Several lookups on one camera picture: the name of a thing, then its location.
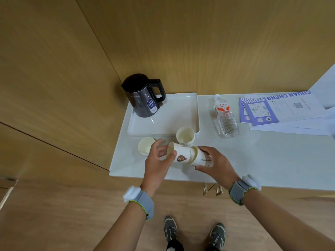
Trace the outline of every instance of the white table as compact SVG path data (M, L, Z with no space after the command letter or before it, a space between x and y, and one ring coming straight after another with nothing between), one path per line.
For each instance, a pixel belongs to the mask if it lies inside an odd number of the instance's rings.
M251 131L240 123L238 98L244 94L222 95L239 122L240 134L231 139L218 136L210 110L213 96L198 96L200 133L194 146L217 148L240 175L252 174L263 186L335 190L335 141L331 136L297 135ZM111 176L142 178L146 156L138 151L143 137L127 133L132 106L129 103L110 166ZM163 137L166 143L173 136ZM188 164L172 164L166 180L215 183Z

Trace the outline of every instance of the shoe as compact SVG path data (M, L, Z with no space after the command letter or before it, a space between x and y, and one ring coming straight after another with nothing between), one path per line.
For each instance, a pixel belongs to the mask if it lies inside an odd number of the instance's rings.
M219 250L223 250L224 241L226 240L226 229L222 223L216 223L213 225L209 233L209 246L216 247Z
M164 220L164 233L167 243L177 239L177 224L173 217L166 216Z

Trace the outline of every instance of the brown teardrop logo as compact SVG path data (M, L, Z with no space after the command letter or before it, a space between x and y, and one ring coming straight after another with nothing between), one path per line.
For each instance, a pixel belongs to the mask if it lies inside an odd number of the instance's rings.
M184 161L184 160L187 160L187 158L186 158L185 156L183 156L183 155L180 155L180 156L178 156L178 158L177 158L177 162L182 162L182 161Z

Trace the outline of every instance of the floor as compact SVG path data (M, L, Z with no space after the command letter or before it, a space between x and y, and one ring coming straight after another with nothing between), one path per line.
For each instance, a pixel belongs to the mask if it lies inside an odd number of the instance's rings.
M92 250L122 212L122 191L50 186L19 181L0 211L2 250ZM178 224L185 250L203 250L211 226L227 228L225 250L281 250L245 207L228 199L158 194L155 217L145 224L137 251L166 250L165 215ZM335 240L335 202L304 199L280 203Z

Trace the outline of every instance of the kettle handle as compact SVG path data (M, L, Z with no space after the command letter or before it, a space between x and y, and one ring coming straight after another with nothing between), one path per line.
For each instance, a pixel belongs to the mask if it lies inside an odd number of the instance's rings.
M150 88L150 90L152 92L152 95L155 98L155 101L157 103L164 101L165 98L166 98L166 94L165 94L165 90L163 88L161 80L160 79L149 79L149 81L150 81L150 83L148 83L148 87ZM159 89L159 91L161 92L161 95L162 95L160 98L156 97L156 94L153 92L152 87L157 87Z

